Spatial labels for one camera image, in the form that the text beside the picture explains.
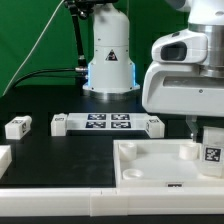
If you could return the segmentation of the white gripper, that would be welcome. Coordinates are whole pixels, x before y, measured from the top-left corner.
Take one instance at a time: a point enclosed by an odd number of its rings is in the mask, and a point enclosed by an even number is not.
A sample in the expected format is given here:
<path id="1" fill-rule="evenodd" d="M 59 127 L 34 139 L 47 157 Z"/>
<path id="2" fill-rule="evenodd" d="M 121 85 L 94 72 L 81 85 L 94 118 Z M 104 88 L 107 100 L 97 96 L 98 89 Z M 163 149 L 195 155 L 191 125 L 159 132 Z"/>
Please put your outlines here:
<path id="1" fill-rule="evenodd" d="M 224 117 L 224 79 L 200 76 L 197 65 L 153 62 L 145 75 L 142 105 L 149 113 L 187 115 L 196 142 L 196 116 Z"/>

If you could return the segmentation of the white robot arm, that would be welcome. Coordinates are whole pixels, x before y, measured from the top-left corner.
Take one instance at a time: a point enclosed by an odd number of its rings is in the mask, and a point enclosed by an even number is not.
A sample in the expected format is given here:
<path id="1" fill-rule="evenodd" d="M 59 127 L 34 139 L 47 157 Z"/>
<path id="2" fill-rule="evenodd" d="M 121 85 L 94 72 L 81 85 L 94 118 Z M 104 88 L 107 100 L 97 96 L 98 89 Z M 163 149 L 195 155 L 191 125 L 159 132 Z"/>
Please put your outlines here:
<path id="1" fill-rule="evenodd" d="M 152 46 L 143 85 L 128 53 L 129 23 L 111 4 L 94 10 L 94 57 L 84 91 L 108 100 L 141 88 L 149 113 L 224 117 L 224 0 L 165 0 L 188 27 Z"/>

